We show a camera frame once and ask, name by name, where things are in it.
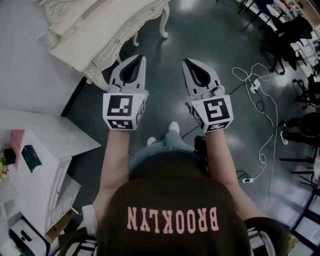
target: black box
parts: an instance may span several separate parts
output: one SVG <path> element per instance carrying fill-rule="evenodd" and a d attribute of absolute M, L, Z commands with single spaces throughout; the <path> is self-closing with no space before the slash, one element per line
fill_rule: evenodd
<path fill-rule="evenodd" d="M 16 162 L 16 153 L 12 148 L 6 148 L 3 153 L 7 166 Z"/>

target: pink lettering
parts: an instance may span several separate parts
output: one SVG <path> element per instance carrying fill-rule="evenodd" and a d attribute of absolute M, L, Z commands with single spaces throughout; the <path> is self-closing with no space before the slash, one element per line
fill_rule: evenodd
<path fill-rule="evenodd" d="M 138 227 L 136 225 L 136 207 L 132 207 L 133 213 L 131 211 L 131 207 L 128 207 L 128 225 L 126 226 L 128 230 L 131 229 L 131 224 L 134 230 L 137 230 Z"/>
<path fill-rule="evenodd" d="M 141 208 L 142 211 L 142 223 L 140 226 L 141 231 L 147 231 L 150 232 L 150 227 L 148 226 L 147 220 L 146 220 L 146 208 Z"/>
<path fill-rule="evenodd" d="M 192 228 L 191 228 L 191 223 L 190 223 L 190 216 L 192 217 Z M 188 210 L 186 213 L 186 224 L 188 226 L 188 231 L 189 233 L 193 234 L 196 231 L 196 217 L 195 217 L 195 212 L 193 210 Z"/>
<path fill-rule="evenodd" d="M 207 232 L 208 227 L 207 227 L 207 219 L 206 219 L 206 208 L 198 209 L 198 214 L 199 214 L 199 230 L 200 232 Z"/>
<path fill-rule="evenodd" d="M 210 209 L 210 222 L 211 222 L 211 229 L 213 231 L 219 230 L 218 221 L 217 221 L 217 208 L 213 207 Z"/>
<path fill-rule="evenodd" d="M 155 233 L 160 233 L 160 230 L 158 228 L 158 210 L 149 210 L 149 218 L 152 218 L 152 215 L 154 215 L 154 223 L 155 223 L 155 229 L 154 232 Z"/>
<path fill-rule="evenodd" d="M 163 210 L 162 215 L 165 218 L 166 224 L 163 229 L 164 234 L 172 234 L 174 231 L 172 230 L 172 222 L 171 222 L 171 215 L 172 210 Z"/>
<path fill-rule="evenodd" d="M 181 219 L 181 227 L 179 227 L 179 216 Z M 185 231 L 185 219 L 182 211 L 178 210 L 175 214 L 176 231 L 178 234 L 183 234 Z"/>

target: white cable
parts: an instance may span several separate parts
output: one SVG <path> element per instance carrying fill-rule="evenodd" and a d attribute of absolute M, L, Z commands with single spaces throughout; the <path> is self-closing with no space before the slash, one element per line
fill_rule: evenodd
<path fill-rule="evenodd" d="M 264 67 L 265 70 L 266 70 L 266 72 L 267 72 L 267 75 L 260 76 L 260 75 L 258 75 L 258 74 L 253 73 L 253 68 L 254 68 L 255 66 L 257 66 L 257 65 L 260 65 L 260 66 Z M 246 74 L 246 78 L 245 78 L 244 80 L 242 80 L 240 77 L 238 77 L 238 76 L 234 73 L 234 70 L 235 70 L 235 69 L 238 69 L 238 70 L 241 70 L 242 72 L 244 72 L 244 73 Z M 271 135 L 271 137 L 268 139 L 268 141 L 267 141 L 267 142 L 261 147 L 261 149 L 259 150 L 258 158 L 259 158 L 259 161 L 261 162 L 261 164 L 263 164 L 263 168 L 262 168 L 262 170 L 260 171 L 260 173 L 259 173 L 255 178 L 253 178 L 253 180 L 257 179 L 257 178 L 263 173 L 263 171 L 265 170 L 267 158 L 266 158 L 265 154 L 261 153 L 261 151 L 262 151 L 262 149 L 270 142 L 270 140 L 272 139 L 272 137 L 275 135 L 275 138 L 274 138 L 274 147 L 273 147 L 273 159 L 272 159 L 271 175 L 270 175 L 270 182 L 269 182 L 269 200 L 268 200 L 267 208 L 266 208 L 266 210 L 265 210 L 265 211 L 267 211 L 268 208 L 269 208 L 269 205 L 270 205 L 270 200 L 271 200 L 271 181 L 272 181 L 272 176 L 273 176 L 273 172 L 274 172 L 274 164 L 275 164 L 275 156 L 276 156 L 276 141 L 277 141 L 277 131 L 278 131 L 278 108 L 277 108 L 277 104 L 276 104 L 276 102 L 274 101 L 274 99 L 273 99 L 270 95 L 264 93 L 263 90 L 262 90 L 262 87 L 260 86 L 261 92 L 262 92 L 265 96 L 268 96 L 268 97 L 273 101 L 273 103 L 274 103 L 275 113 L 276 113 L 276 123 L 275 123 L 275 126 L 274 126 L 271 118 L 270 118 L 269 116 L 267 116 L 264 112 L 259 111 L 258 108 L 257 108 L 257 106 L 256 106 L 256 105 L 254 104 L 254 102 L 252 101 L 252 99 L 251 99 L 251 97 L 250 97 L 249 90 L 248 90 L 248 86 L 247 86 L 247 80 L 249 80 L 250 84 L 252 84 L 252 82 L 251 82 L 251 80 L 250 80 L 250 77 L 251 77 L 251 76 L 257 76 L 257 77 L 258 77 L 257 80 L 260 79 L 260 80 L 262 80 L 262 81 L 267 82 L 267 81 L 270 81 L 270 77 L 275 77 L 275 76 L 279 76 L 279 75 L 270 75 L 269 72 L 268 72 L 268 69 L 267 69 L 264 65 L 262 65 L 262 64 L 260 64 L 260 63 L 257 63 L 257 64 L 255 64 L 255 65 L 253 65 L 253 66 L 251 67 L 250 74 L 248 74 L 246 71 L 244 71 L 243 69 L 241 69 L 241 68 L 239 68 L 239 67 L 234 67 L 234 68 L 232 69 L 232 74 L 233 74 L 236 78 L 238 78 L 240 81 L 246 82 L 245 88 L 246 88 L 246 91 L 247 91 L 247 93 L 248 93 L 248 97 L 249 97 L 251 103 L 254 105 L 254 108 L 255 108 L 259 113 L 264 114 L 264 115 L 271 121 L 272 128 L 275 127 L 275 132 L 272 133 L 272 135 Z"/>

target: person sitting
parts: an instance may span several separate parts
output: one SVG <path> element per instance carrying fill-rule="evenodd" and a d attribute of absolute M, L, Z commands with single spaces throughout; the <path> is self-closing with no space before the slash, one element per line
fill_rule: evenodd
<path fill-rule="evenodd" d="M 205 134 L 208 170 L 179 132 L 149 138 L 130 167 L 129 132 L 110 131 L 85 227 L 60 236 L 59 255 L 287 255 L 288 228 L 241 189 L 224 131 Z"/>
<path fill-rule="evenodd" d="M 314 147 L 320 146 L 320 112 L 308 113 L 301 118 L 282 120 L 278 126 L 299 128 L 299 132 L 280 132 L 280 137 L 284 145 L 288 145 L 288 141 L 293 141 Z"/>

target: dark gray floor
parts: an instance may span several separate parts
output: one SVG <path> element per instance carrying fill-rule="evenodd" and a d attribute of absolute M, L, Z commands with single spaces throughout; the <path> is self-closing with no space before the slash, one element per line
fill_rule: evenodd
<path fill-rule="evenodd" d="M 137 131 L 130 137 L 130 148 L 137 152 L 146 146 L 151 136 L 162 139 L 172 121 L 180 125 L 184 135 L 197 126 L 188 113 L 185 101 L 188 92 L 182 73 L 182 60 L 193 58 L 206 63 L 217 72 L 226 92 L 231 92 L 242 82 L 232 74 L 233 67 L 250 72 L 251 67 L 261 63 L 270 68 L 270 56 L 260 52 L 260 46 L 268 43 L 270 34 L 259 29 L 260 19 L 248 25 L 254 16 L 251 11 L 237 15 L 239 3 L 234 0 L 172 0 L 170 17 L 166 25 L 167 40 L 159 33 L 160 19 L 148 21 L 139 31 L 139 46 L 134 47 L 129 40 L 122 48 L 120 56 L 124 60 L 136 54 L 146 56 L 146 87 L 149 91 L 146 111 Z M 294 72 L 286 66 L 287 75 L 274 76 L 269 82 L 262 82 L 265 93 L 270 94 L 277 104 L 279 121 L 301 117 L 301 105 L 296 104 L 292 80 L 305 79 L 303 72 Z M 104 72 L 109 81 L 112 67 Z M 256 74 L 264 75 L 257 67 Z M 81 184 L 81 190 L 74 203 L 76 210 L 91 204 L 98 192 L 108 128 L 102 119 L 103 91 L 94 85 L 86 85 L 75 101 L 68 118 L 102 147 L 76 156 L 71 162 L 68 174 Z M 263 97 L 266 113 L 276 122 L 273 102 Z M 258 152 L 269 139 L 272 128 L 266 118 L 258 113 L 249 101 L 244 87 L 231 96 L 234 121 L 225 130 L 232 157 L 237 170 L 245 170 L 252 177 L 263 168 Z M 305 157 L 313 155 L 313 149 L 304 144 L 291 142 L 284 146 L 277 134 L 274 172 L 271 183 L 271 201 L 268 214 L 290 226 L 293 225 L 302 206 L 308 199 L 310 189 L 294 180 L 289 171 L 301 168 L 290 162 L 281 162 L 281 157 Z M 185 141 L 193 145 L 200 129 L 189 134 Z M 266 168 L 263 174 L 250 184 L 241 184 L 244 191 L 262 210 L 267 208 L 269 183 L 273 159 L 273 140 L 263 153 Z"/>

